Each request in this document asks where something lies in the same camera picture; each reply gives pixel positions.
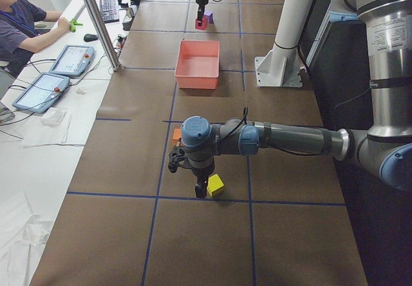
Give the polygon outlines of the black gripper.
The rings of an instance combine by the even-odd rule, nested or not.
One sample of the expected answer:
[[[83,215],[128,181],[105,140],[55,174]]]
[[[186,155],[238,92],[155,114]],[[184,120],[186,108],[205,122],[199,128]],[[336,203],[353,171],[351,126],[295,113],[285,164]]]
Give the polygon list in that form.
[[[204,17],[205,6],[209,3],[209,0],[196,0],[196,3],[199,5],[196,19],[202,20]]]
[[[208,177],[214,172],[214,161],[206,164],[204,162],[189,161],[192,173],[197,176],[195,193],[197,198],[206,198]]]

